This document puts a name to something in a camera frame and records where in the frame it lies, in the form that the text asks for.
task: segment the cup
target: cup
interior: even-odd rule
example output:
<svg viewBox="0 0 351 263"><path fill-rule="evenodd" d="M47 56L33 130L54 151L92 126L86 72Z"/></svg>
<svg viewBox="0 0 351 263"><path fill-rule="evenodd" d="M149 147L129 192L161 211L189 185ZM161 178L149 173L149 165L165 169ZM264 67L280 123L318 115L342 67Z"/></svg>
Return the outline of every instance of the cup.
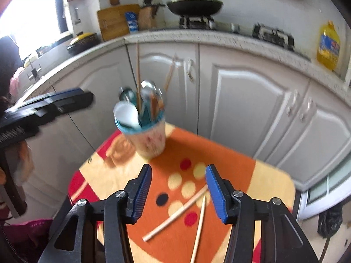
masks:
<svg viewBox="0 0 351 263"><path fill-rule="evenodd" d="M155 122L135 130L126 128L116 121L117 128L123 133L138 154L144 158L154 158L160 155L166 146L165 117L161 112Z"/></svg>

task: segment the stove burner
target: stove burner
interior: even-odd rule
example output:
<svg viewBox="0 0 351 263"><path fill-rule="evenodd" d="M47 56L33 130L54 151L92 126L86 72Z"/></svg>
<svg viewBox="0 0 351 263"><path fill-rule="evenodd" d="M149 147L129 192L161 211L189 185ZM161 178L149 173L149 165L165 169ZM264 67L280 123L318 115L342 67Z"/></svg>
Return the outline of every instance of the stove burner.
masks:
<svg viewBox="0 0 351 263"><path fill-rule="evenodd" d="M180 29L214 30L215 21L212 17L186 17L181 16L179 20Z"/></svg>

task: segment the table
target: table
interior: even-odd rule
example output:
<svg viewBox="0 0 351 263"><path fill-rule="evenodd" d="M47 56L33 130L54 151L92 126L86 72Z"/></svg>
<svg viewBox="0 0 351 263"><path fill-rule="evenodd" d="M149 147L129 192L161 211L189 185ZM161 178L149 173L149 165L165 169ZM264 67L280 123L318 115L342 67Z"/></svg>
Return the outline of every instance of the table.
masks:
<svg viewBox="0 0 351 263"><path fill-rule="evenodd" d="M293 208L295 187L285 172L170 124L166 124L166 149L153 159L138 155L117 130L74 174L68 191L71 203L81 198L90 202L106 199L136 178L145 163L152 167L148 198L142 217L134 226L127 226L136 263L190 262L202 197L151 240L144 242L142 237L205 186L205 167L209 164L215 164L222 178L250 197L264 201L279 197L290 210ZM205 196L207 206L196 262L222 263L231 225L221 223L208 191ZM103 228L100 223L101 243ZM255 222L255 263L260 261L260 237L260 222Z"/></svg>

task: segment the yellow lid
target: yellow lid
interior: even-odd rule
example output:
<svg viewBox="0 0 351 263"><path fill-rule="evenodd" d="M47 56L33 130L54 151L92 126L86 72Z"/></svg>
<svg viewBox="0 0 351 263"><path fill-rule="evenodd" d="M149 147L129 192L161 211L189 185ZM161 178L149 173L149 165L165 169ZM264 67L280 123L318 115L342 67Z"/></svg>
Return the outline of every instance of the yellow lid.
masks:
<svg viewBox="0 0 351 263"><path fill-rule="evenodd" d="M91 35L93 35L93 33L91 33L91 32L86 32L86 33L79 32L77 34L77 37L70 42L70 45L73 45L76 42L82 40L83 38L86 38L87 36L91 36Z"/></svg>

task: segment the white door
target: white door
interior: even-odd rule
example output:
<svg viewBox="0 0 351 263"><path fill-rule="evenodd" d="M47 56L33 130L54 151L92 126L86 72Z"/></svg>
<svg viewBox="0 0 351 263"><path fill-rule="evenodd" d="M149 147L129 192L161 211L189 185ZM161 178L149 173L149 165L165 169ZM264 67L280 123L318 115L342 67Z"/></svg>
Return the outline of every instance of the white door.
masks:
<svg viewBox="0 0 351 263"><path fill-rule="evenodd" d="M163 88L173 56L177 59L167 92L166 121L197 133L198 123L198 45L180 43L143 43L140 45L140 75ZM128 45L136 74L136 45Z"/></svg>
<svg viewBox="0 0 351 263"><path fill-rule="evenodd" d="M56 92L80 87L94 94L90 109L70 117L95 150L117 129L113 107L122 86L136 88L125 46L93 59L54 84Z"/></svg>
<svg viewBox="0 0 351 263"><path fill-rule="evenodd" d="M288 172L296 188L306 191L350 151L350 108L311 81L299 112L267 162Z"/></svg>
<svg viewBox="0 0 351 263"><path fill-rule="evenodd" d="M200 46L199 135L266 160L284 135L309 79L268 59Z"/></svg>
<svg viewBox="0 0 351 263"><path fill-rule="evenodd" d="M45 93L49 92L54 92L52 87ZM28 209L11 223L52 218L67 196L74 172L94 153L67 115L41 126L27 144L35 166L23 184Z"/></svg>

